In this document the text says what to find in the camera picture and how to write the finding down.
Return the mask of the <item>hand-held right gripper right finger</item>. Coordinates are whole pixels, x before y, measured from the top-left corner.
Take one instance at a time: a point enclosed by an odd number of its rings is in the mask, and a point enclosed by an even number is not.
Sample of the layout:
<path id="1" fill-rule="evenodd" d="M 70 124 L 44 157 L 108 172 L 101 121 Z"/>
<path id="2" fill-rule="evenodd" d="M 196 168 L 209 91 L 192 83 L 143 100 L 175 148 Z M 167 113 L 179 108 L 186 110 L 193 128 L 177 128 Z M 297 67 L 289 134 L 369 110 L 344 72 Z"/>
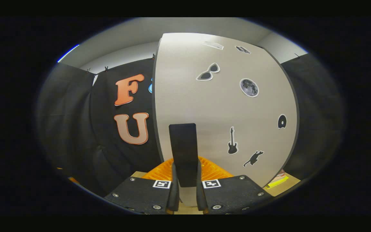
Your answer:
<path id="1" fill-rule="evenodd" d="M 203 214 L 250 214 L 274 199 L 248 176 L 231 175 L 203 157 L 198 160 L 196 198 Z"/>

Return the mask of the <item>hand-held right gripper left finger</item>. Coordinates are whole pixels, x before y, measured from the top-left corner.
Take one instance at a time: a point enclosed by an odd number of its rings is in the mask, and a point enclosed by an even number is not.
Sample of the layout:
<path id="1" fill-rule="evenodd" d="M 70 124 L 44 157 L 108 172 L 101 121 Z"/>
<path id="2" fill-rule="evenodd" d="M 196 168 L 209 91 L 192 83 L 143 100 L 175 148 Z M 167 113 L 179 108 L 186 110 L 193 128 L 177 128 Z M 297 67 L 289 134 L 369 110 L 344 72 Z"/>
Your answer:
<path id="1" fill-rule="evenodd" d="M 164 161 L 142 177 L 128 177 L 105 199 L 138 214 L 174 214 L 179 209 L 179 183 L 174 160 Z"/>

